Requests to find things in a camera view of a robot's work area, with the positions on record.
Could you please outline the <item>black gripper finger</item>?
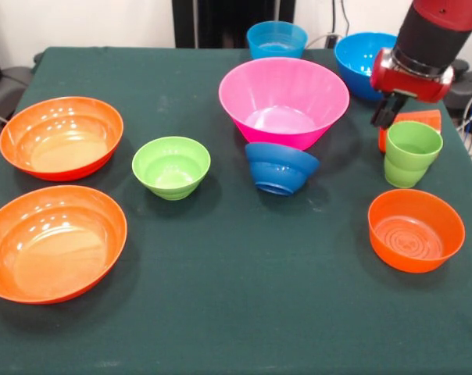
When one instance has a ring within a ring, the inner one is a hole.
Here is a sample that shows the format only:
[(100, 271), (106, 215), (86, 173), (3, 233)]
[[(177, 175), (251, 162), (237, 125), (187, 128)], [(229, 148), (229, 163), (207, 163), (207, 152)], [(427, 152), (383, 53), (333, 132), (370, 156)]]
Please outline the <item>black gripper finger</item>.
[(380, 108), (380, 128), (388, 129), (405, 104), (405, 95), (385, 95)]
[(386, 116), (388, 115), (388, 97), (383, 97), (377, 105), (374, 114), (371, 117), (370, 123), (374, 126), (384, 126)]

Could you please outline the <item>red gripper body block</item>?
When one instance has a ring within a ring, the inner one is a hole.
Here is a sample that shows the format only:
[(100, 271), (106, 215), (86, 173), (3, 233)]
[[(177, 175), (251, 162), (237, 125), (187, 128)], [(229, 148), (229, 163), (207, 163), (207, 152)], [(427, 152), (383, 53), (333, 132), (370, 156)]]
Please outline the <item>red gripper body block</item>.
[(382, 48), (374, 60), (370, 84), (384, 94), (397, 93), (421, 102), (438, 102), (448, 93), (454, 78), (449, 66), (437, 77), (413, 73), (399, 65), (390, 48)]

